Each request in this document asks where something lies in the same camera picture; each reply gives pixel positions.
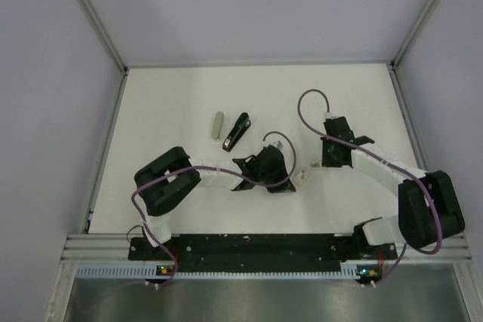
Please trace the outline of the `black stapler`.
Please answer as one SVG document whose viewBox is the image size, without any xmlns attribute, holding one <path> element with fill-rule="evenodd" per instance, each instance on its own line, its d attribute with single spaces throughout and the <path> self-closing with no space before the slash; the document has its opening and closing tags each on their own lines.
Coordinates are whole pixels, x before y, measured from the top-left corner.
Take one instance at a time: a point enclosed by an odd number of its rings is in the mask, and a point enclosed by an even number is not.
<svg viewBox="0 0 483 322">
<path fill-rule="evenodd" d="M 249 114 L 247 112 L 241 113 L 228 136 L 223 141 L 222 150 L 225 152 L 231 152 L 250 126 L 251 120 Z"/>
</svg>

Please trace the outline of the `beige green stapler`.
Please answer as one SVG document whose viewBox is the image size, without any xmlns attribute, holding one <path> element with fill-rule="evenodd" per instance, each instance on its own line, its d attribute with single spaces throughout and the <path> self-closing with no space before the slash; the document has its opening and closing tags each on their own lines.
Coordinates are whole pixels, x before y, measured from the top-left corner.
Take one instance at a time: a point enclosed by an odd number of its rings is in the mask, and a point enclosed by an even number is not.
<svg viewBox="0 0 483 322">
<path fill-rule="evenodd" d="M 211 132 L 210 132 L 210 138 L 212 140 L 218 140 L 220 138 L 221 129 L 223 126 L 223 120 L 224 120 L 224 113 L 221 111 L 216 112 L 214 115 Z"/>
</svg>

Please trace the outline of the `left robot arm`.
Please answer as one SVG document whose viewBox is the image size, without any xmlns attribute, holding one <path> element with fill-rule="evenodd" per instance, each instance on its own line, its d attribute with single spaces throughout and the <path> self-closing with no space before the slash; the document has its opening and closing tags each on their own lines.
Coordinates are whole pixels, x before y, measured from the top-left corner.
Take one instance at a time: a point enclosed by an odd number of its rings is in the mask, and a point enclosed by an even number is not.
<svg viewBox="0 0 483 322">
<path fill-rule="evenodd" d="M 272 194 L 296 191 L 285 157 L 274 143 L 256 155 L 225 162 L 191 158 L 183 147 L 173 147 L 138 170 L 134 182 L 146 211 L 145 250 L 155 259 L 165 258 L 171 250 L 169 213 L 197 186 L 231 192 L 251 190 L 258 185 Z"/>
</svg>

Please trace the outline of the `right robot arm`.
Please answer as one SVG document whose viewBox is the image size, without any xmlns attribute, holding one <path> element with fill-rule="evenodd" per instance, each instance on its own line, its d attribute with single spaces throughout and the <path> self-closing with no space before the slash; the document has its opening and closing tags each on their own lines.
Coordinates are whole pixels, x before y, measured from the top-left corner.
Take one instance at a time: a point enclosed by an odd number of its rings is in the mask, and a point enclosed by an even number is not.
<svg viewBox="0 0 483 322">
<path fill-rule="evenodd" d="M 377 217 L 354 227 L 354 253 L 367 259 L 381 244 L 407 243 L 420 250 L 465 230 L 466 223 L 450 176 L 409 167 L 379 148 L 367 136 L 354 136 L 345 117 L 326 118 L 322 139 L 323 167 L 351 167 L 397 198 L 397 214 Z"/>
</svg>

